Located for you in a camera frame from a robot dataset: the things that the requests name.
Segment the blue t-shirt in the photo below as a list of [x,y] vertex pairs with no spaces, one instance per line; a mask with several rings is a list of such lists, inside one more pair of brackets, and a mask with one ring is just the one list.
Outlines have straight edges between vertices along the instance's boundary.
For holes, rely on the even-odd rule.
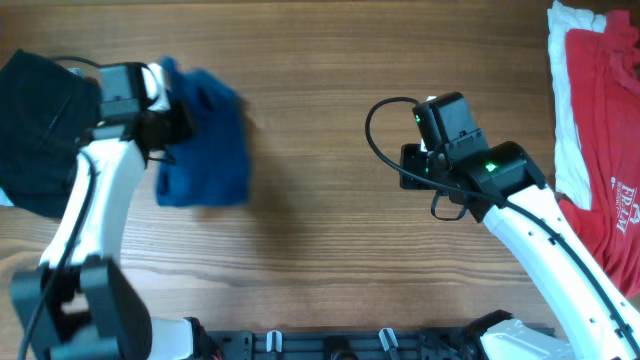
[[174,165],[159,166],[156,200],[167,207],[226,207],[249,200],[251,160],[238,94],[204,69],[183,72],[166,57],[173,105],[183,102],[194,134],[169,147]]

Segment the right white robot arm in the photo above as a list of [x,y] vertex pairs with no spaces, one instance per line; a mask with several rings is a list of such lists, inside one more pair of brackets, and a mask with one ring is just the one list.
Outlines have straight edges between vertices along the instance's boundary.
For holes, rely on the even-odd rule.
[[466,330],[484,359],[636,359],[639,313],[624,299],[562,214],[552,190],[514,142],[420,144],[401,149],[404,189],[432,190],[461,206],[525,269],[564,330],[545,335],[510,313],[494,312]]

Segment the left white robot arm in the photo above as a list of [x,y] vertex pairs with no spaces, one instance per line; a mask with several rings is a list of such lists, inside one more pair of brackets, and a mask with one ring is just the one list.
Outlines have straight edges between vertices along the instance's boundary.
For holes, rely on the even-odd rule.
[[14,274],[10,296],[24,329],[18,356],[38,359],[194,359],[193,320],[150,315],[120,268],[132,196],[150,153],[192,137],[183,102],[106,118],[78,140],[75,182],[38,266]]

